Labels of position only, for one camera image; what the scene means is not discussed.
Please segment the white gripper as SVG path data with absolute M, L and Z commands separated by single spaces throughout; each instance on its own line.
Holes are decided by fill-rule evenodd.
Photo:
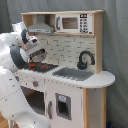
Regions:
M 27 43 L 26 53 L 30 62 L 41 62 L 46 58 L 47 52 L 35 36 L 31 36 Z

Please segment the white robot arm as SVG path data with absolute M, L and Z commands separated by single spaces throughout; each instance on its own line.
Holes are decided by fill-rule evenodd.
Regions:
M 23 22 L 13 24 L 13 31 L 0 34 L 0 112 L 19 128 L 50 128 L 49 120 L 28 104 L 14 73 L 23 69 L 29 58 L 46 58 L 46 51 L 35 36 L 30 36 Z

